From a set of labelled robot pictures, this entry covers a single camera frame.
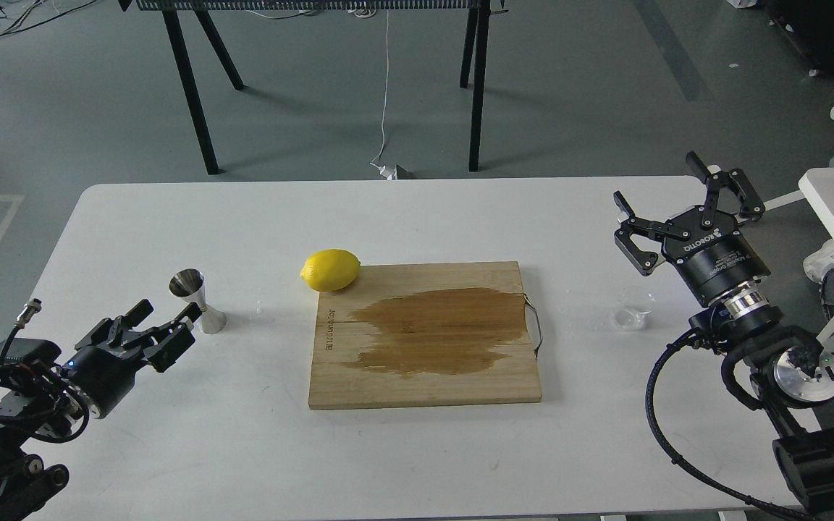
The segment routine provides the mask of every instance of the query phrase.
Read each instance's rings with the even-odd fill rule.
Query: stainless steel jigger
[[[194,302],[201,308],[198,319],[202,333],[215,334],[227,323],[227,315],[209,306],[205,301],[205,276],[201,271],[189,268],[179,271],[169,280],[169,292],[186,302]]]

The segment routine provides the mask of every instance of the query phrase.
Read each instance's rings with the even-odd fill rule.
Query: yellow lemon
[[[315,291],[337,291],[358,276],[360,261],[346,250],[321,250],[305,260],[301,278]]]

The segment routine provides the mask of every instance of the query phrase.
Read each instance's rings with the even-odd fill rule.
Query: liquid stain
[[[379,332],[347,367],[374,373],[464,375],[490,369],[509,355],[495,347],[526,329],[523,295],[487,287],[424,291],[375,302],[351,314]]]

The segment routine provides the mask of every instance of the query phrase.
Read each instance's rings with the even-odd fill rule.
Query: white cable
[[[384,133],[384,115],[388,109],[388,79],[391,77],[391,46],[388,43],[388,34],[391,32],[391,11],[384,11],[384,105],[382,106],[382,147],[378,151],[378,155],[373,158],[368,164],[374,166],[378,171],[382,168],[375,164],[379,158],[384,154],[384,146],[388,144],[387,136]]]
[[[377,12],[377,9],[347,9],[347,13],[353,14],[358,19],[371,19]]]
[[[284,16],[284,17],[267,17],[265,14],[262,14],[258,11],[249,11],[248,10],[246,12],[255,14],[258,17],[264,17],[264,19],[266,19],[266,20],[288,20],[288,19],[292,19],[293,17],[310,16],[308,13],[301,12],[301,11],[299,11],[298,13],[294,13],[294,14],[288,14],[287,16]]]

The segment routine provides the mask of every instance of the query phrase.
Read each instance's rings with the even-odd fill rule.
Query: black table leg
[[[198,17],[198,22],[201,23],[202,29],[211,41],[211,46],[214,47],[214,52],[217,53],[218,59],[221,60],[221,65],[224,66],[224,71],[231,79],[234,89],[242,91],[244,89],[243,80],[240,79],[240,74],[237,73],[237,68],[234,67],[234,60],[231,60],[231,55],[227,53],[227,47],[221,40],[221,34],[218,34],[218,28],[214,27],[214,22],[211,21],[211,14],[208,11],[195,11],[195,16]]]
[[[469,70],[472,69],[472,50],[478,33],[478,10],[469,9],[469,22],[466,26],[466,46],[463,47],[463,72],[459,76],[459,86],[469,86]]]
[[[476,78],[472,92],[472,137],[469,144],[469,171],[478,171],[478,148],[481,145],[481,111],[484,105],[484,66],[487,65],[487,28],[491,19],[491,0],[478,7],[476,37]]]
[[[205,168],[208,169],[209,175],[221,174],[218,159],[214,157],[214,146],[211,144],[208,122],[205,121],[205,111],[202,110],[201,99],[198,98],[195,74],[192,73],[192,64],[189,63],[188,51],[185,50],[185,39],[182,38],[179,15],[175,11],[163,11],[163,21],[166,23],[166,32],[169,33],[169,43],[172,44],[172,55],[175,56],[176,67],[179,69],[182,89],[185,90],[185,101],[188,102],[188,110],[192,114],[192,123],[195,125],[195,134],[198,136],[198,146],[201,148],[202,158],[205,159]]]

